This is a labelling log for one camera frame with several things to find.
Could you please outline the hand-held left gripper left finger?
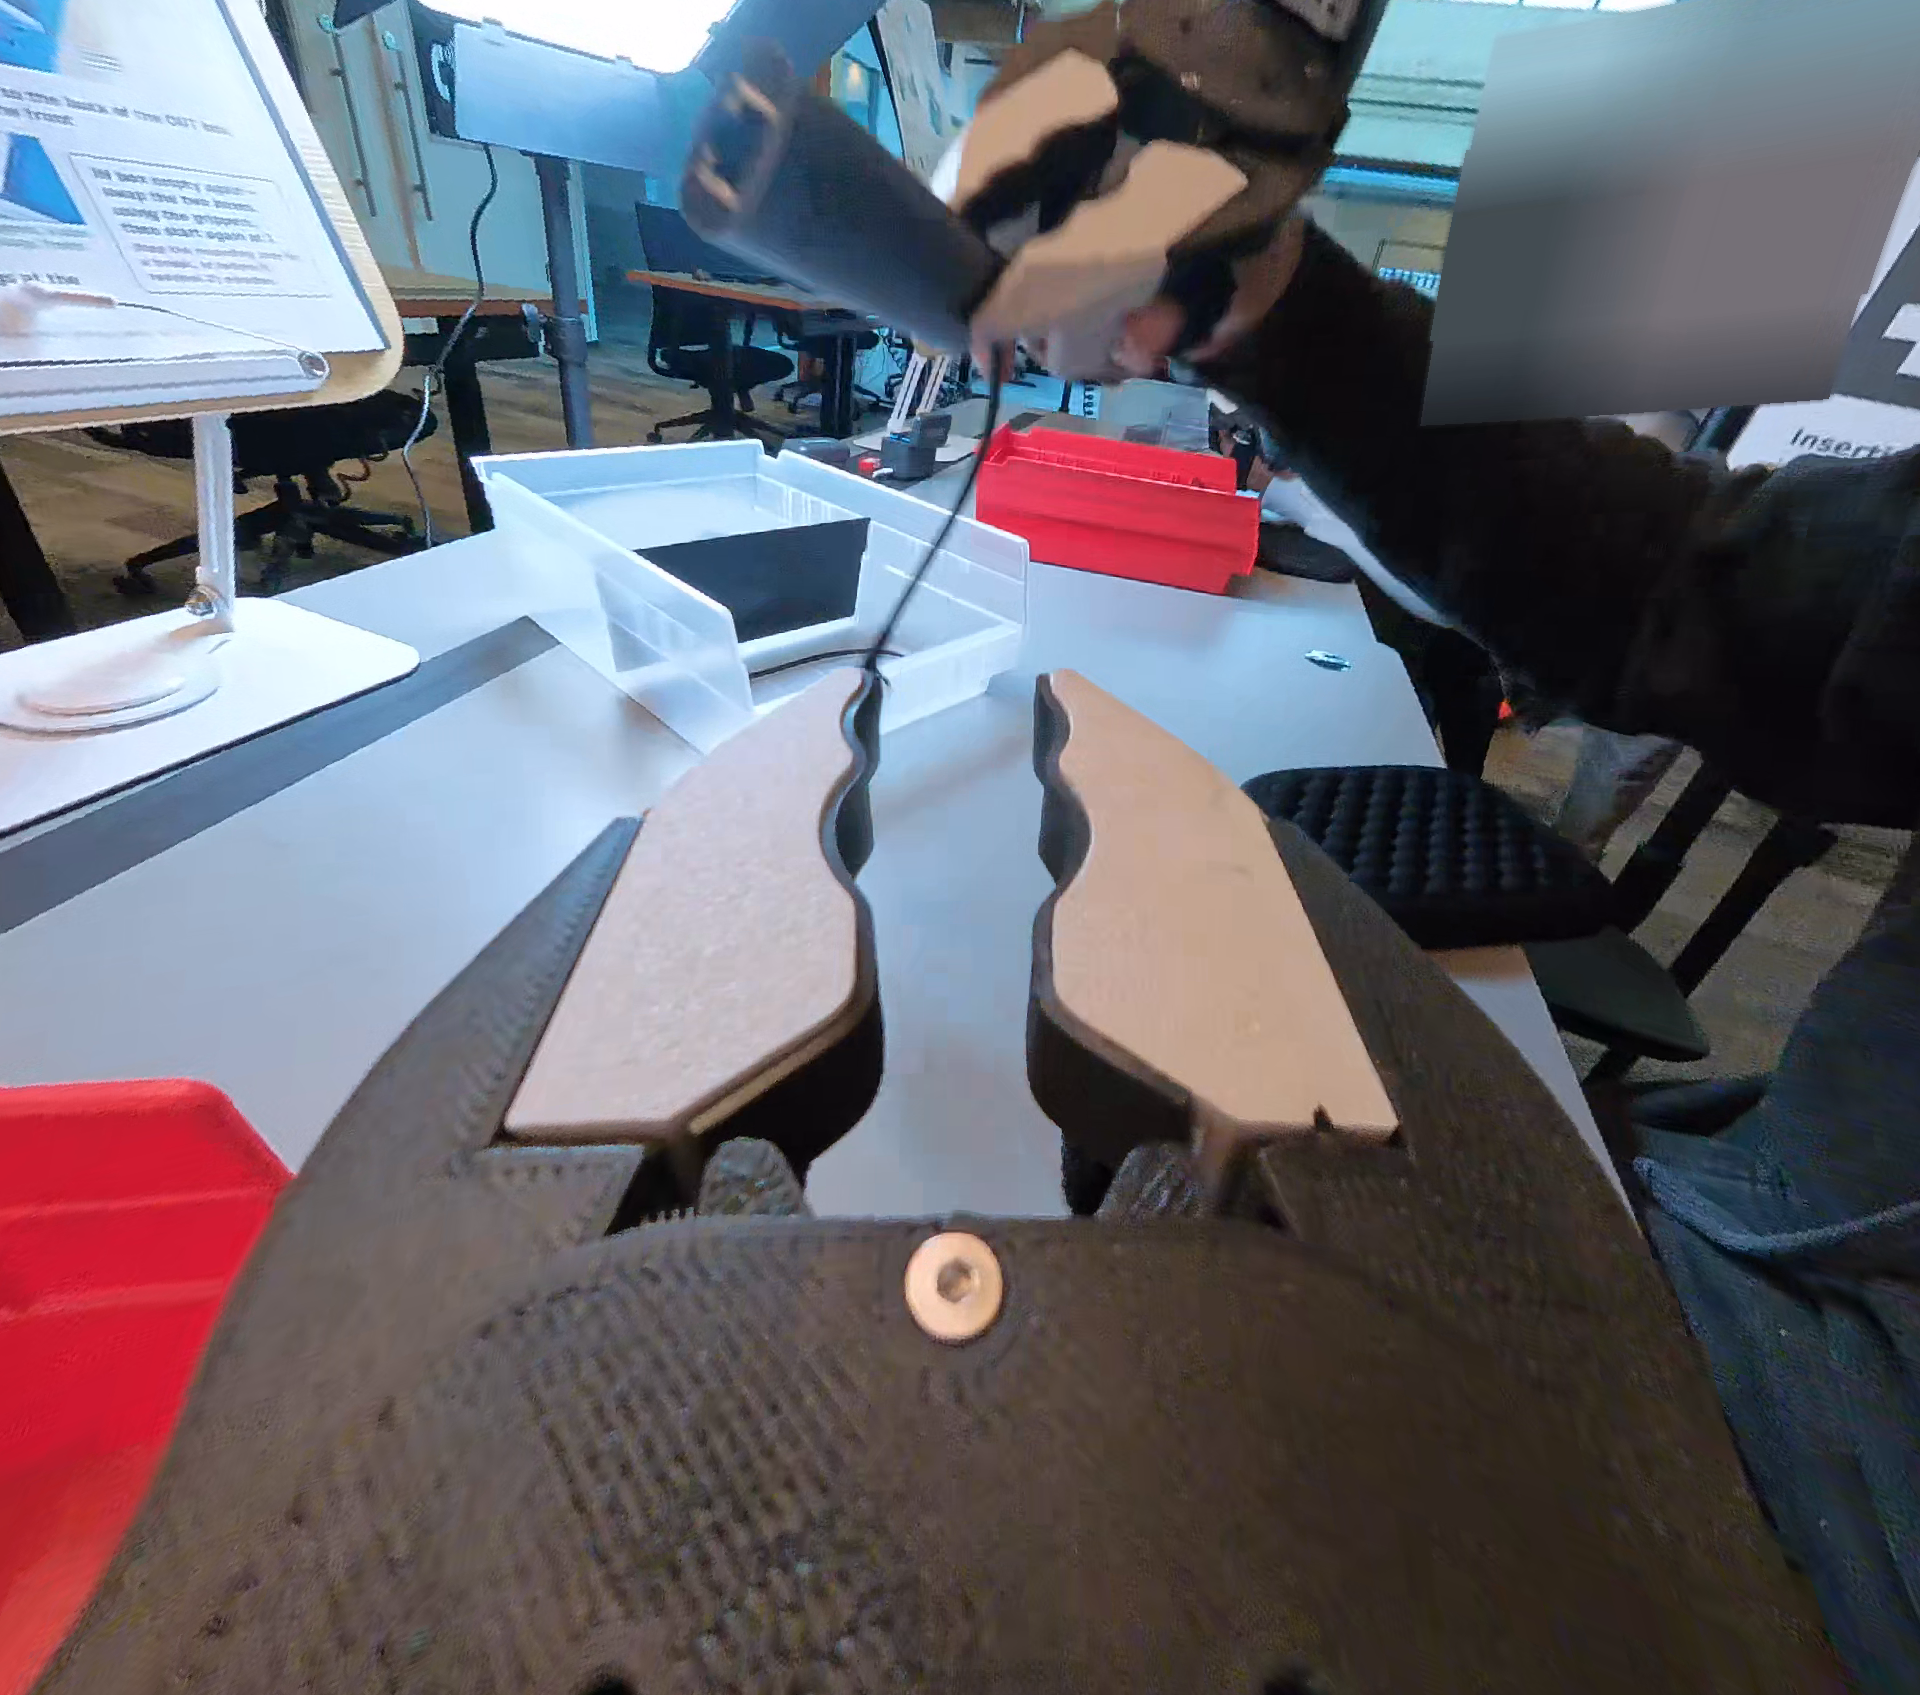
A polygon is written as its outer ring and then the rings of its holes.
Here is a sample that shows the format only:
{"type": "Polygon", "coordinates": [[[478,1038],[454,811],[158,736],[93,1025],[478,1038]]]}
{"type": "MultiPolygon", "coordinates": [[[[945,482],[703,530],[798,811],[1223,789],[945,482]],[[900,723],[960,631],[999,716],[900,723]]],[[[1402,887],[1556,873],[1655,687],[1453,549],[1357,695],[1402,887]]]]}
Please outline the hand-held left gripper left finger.
{"type": "Polygon", "coordinates": [[[503,1116],[526,1145],[723,1142],[796,1173],[882,1073],[871,853],[879,676],[831,669],[672,784],[634,831],[503,1116]]]}

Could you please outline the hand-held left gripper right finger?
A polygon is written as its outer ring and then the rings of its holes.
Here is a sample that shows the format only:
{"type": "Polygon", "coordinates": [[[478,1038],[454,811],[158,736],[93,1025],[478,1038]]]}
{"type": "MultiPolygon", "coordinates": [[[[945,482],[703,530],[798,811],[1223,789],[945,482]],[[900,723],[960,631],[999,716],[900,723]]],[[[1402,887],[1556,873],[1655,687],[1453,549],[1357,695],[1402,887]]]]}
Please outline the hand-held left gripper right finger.
{"type": "Polygon", "coordinates": [[[1038,678],[1034,767],[1031,1095],[1064,1148],[1399,1172],[1402,1114],[1256,803],[1073,669],[1038,678]]]}

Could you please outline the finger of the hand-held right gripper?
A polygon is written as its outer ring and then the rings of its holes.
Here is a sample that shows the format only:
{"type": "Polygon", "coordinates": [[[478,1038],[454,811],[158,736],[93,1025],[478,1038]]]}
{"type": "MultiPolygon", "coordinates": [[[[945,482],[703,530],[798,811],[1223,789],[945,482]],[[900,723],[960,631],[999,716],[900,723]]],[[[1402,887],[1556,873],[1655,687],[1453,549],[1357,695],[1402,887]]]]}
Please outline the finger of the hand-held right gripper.
{"type": "Polygon", "coordinates": [[[1115,120],[1117,106],[1109,67],[1080,48],[1023,70],[1008,60],[949,147],[949,206],[962,214],[983,204],[995,181],[1038,166],[1071,131],[1115,120]]]}
{"type": "Polygon", "coordinates": [[[991,332],[1104,332],[1161,290],[1171,252],[1241,193],[1250,177],[1202,146],[1142,146],[1106,193],[1026,235],[988,291],[991,332]]]}

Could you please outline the clear plastic box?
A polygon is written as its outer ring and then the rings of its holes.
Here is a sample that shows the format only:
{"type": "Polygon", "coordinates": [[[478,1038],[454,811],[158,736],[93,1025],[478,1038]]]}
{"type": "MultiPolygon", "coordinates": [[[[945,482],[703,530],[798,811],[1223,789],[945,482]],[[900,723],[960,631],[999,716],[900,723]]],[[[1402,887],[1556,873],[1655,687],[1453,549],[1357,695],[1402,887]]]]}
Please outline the clear plastic box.
{"type": "Polygon", "coordinates": [[[476,468],[523,611],[707,753],[788,695],[757,710],[730,613],[637,549],[820,515],[812,500],[778,491],[794,456],[712,440],[495,456],[476,468]]]}

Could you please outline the red plastic bin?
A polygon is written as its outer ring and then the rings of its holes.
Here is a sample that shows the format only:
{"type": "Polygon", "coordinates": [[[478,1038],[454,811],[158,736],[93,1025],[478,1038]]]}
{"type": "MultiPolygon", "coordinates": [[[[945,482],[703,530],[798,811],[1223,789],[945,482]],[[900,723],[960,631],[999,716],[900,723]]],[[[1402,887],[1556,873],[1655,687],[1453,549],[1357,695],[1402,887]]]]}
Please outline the red plastic bin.
{"type": "Polygon", "coordinates": [[[35,1686],[156,1478],[292,1172],[206,1081],[3,1088],[3,1688],[35,1686]]]}
{"type": "Polygon", "coordinates": [[[1262,511],[1236,461],[1136,440],[999,431],[972,486],[979,522],[1087,574],[1225,595],[1261,557],[1262,511]]]}

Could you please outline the person's right forearm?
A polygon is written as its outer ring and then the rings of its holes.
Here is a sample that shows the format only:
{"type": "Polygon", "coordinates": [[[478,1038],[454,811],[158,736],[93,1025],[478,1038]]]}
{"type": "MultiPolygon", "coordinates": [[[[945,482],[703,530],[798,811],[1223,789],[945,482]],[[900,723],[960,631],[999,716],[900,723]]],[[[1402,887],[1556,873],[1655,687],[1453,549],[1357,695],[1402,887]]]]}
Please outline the person's right forearm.
{"type": "Polygon", "coordinates": [[[1390,577],[1550,717],[1678,740],[1783,813],[1917,827],[1914,449],[1734,468],[1608,418],[1426,428],[1431,303],[1300,231],[1199,371],[1390,577]]]}

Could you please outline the person's right hand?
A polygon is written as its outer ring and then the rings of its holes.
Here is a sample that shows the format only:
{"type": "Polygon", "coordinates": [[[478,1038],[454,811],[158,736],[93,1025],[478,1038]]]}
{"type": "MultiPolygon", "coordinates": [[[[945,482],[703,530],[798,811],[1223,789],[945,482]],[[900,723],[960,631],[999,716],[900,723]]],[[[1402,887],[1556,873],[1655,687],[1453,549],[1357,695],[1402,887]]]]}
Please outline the person's right hand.
{"type": "Polygon", "coordinates": [[[1171,295],[1156,295],[1122,322],[1111,349],[1118,379],[1161,379],[1172,364],[1184,364],[1205,345],[1208,329],[1195,332],[1188,308],[1171,295]]]}

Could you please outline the black office chair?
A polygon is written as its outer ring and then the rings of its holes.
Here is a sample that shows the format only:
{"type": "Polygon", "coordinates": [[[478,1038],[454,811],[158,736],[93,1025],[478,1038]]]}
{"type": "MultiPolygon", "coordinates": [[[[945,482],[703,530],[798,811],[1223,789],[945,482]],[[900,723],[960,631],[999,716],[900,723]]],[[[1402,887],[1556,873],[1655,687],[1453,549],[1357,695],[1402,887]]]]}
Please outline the black office chair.
{"type": "Polygon", "coordinates": [[[707,392],[706,409],[661,418],[651,440],[670,440],[676,433],[688,440],[754,437],[775,454],[787,431],[757,414],[753,390],[787,381],[794,367],[784,351],[757,348],[750,337],[735,335],[735,317],[747,312],[750,332],[757,308],[733,294],[667,283],[670,276],[681,276],[686,283],[735,284],[750,274],[739,256],[701,237],[679,211],[661,201],[639,201],[637,225],[642,272],[651,276],[647,364],[663,379],[707,392]]]}
{"type": "Polygon", "coordinates": [[[318,538],[378,557],[401,557],[427,546],[406,511],[357,506],[348,500],[348,466],[372,466],[398,456],[414,437],[420,403],[384,387],[351,403],[236,412],[228,420],[232,488],[274,485],[274,498],[233,519],[239,549],[264,549],[264,583],[274,586],[294,558],[312,558],[318,538]]]}

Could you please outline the black foam pad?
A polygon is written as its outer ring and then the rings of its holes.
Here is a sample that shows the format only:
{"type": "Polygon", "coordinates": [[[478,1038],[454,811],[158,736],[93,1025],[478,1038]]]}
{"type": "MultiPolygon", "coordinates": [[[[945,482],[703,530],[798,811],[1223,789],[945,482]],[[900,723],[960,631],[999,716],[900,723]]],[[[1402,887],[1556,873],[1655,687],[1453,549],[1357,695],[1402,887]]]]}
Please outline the black foam pad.
{"type": "Polygon", "coordinates": [[[637,553],[722,604],[738,640],[757,642],[857,614],[869,519],[729,531],[637,553]]]}

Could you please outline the black white sign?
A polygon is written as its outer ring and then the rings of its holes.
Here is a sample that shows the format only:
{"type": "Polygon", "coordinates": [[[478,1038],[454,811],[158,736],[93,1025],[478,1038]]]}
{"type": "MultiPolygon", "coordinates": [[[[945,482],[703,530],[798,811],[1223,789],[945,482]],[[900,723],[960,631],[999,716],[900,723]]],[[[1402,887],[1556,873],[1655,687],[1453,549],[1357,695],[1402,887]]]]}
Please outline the black white sign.
{"type": "Polygon", "coordinates": [[[1869,460],[1918,445],[1918,234],[1886,262],[1847,340],[1837,390],[1799,412],[1789,457],[1869,460]]]}

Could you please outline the person's legs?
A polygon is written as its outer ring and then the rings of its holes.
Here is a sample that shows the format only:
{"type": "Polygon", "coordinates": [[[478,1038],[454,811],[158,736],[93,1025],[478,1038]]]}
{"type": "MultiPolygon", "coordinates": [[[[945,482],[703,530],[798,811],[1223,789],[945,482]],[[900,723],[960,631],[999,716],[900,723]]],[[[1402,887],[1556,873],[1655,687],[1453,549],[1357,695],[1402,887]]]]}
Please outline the person's legs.
{"type": "Polygon", "coordinates": [[[1776,1068],[1631,1095],[1654,1249],[1866,1691],[1918,1688],[1918,910],[1884,891],[1776,1068]]]}

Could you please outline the black office chair frame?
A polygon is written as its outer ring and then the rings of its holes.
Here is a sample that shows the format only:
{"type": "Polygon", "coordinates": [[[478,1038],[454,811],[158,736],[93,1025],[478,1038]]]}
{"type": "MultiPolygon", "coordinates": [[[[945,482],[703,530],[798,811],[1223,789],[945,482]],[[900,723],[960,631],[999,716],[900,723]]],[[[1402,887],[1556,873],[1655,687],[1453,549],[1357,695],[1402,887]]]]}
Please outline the black office chair frame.
{"type": "Polygon", "coordinates": [[[1612,879],[1617,923],[1583,937],[1526,942],[1529,972],[1555,1024],[1599,1045],[1583,1087],[1622,1080],[1637,1062],[1703,1062],[1712,1041],[1691,997],[1789,878],[1818,866],[1837,831],[1802,815],[1774,815],[1739,875],[1671,963],[1632,937],[1675,884],[1691,849],[1732,796],[1719,771],[1698,766],[1667,815],[1612,879]]]}

